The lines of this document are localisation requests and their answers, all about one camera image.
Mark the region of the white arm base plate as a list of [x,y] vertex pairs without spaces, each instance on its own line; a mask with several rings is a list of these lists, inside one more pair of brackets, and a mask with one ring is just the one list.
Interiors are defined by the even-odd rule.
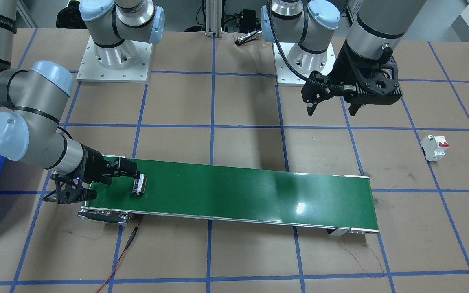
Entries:
[[[279,86],[303,86],[305,81],[296,76],[285,64],[276,44],[273,44],[276,80]],[[318,71],[327,76],[332,70],[336,60],[333,43],[322,54],[304,52],[296,43],[282,42],[281,48],[290,65],[305,78],[312,71]]]
[[139,82],[149,77],[152,44],[126,40],[117,48],[101,48],[90,37],[77,80],[81,82]]

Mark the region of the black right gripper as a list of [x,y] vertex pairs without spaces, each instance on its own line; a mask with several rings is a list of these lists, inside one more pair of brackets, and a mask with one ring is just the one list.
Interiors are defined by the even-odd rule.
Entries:
[[42,201],[58,204],[91,201],[96,199],[97,192],[83,188],[83,182],[104,182],[110,185],[112,177],[124,176],[140,179],[141,173],[137,170],[135,162],[126,158],[115,158],[112,162],[106,161],[100,152],[84,146],[82,161],[74,171],[67,175],[50,176],[50,179],[55,182],[55,190],[45,195]]

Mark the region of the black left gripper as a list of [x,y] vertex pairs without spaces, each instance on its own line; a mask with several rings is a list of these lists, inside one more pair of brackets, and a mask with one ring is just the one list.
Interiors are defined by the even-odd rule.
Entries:
[[391,105],[403,93],[399,85],[398,66],[393,58],[393,48],[389,43],[379,48],[378,60],[359,56],[348,43],[344,43],[336,58],[332,71],[324,76],[314,71],[310,79],[329,85],[323,88],[306,82],[302,88],[302,98],[307,104],[307,114],[312,116],[320,102],[341,95],[349,103],[348,113],[355,116],[365,105]]

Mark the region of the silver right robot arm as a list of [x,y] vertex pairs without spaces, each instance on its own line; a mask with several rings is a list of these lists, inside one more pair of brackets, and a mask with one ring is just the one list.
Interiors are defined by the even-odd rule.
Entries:
[[[0,0],[0,156],[53,172],[55,190],[43,201],[71,204],[97,198],[83,183],[110,185],[114,177],[134,179],[132,193],[143,195],[145,175],[126,158],[107,161],[60,129],[59,121],[74,78],[69,70],[51,61],[37,61],[28,70],[11,68],[17,2]],[[97,46],[100,63],[119,69],[109,56],[125,52],[135,58],[132,41],[156,44],[164,32],[164,9],[151,0],[82,0],[81,18]]]

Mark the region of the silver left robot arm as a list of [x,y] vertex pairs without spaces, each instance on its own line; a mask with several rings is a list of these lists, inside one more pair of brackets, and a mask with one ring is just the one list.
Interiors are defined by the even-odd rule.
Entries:
[[263,38],[277,45],[290,72],[305,81],[302,100],[312,115],[321,102],[342,96],[355,115],[364,105],[391,105],[403,96],[393,50],[424,0],[366,0],[331,71],[322,67],[341,14],[327,0],[269,0],[262,7]]

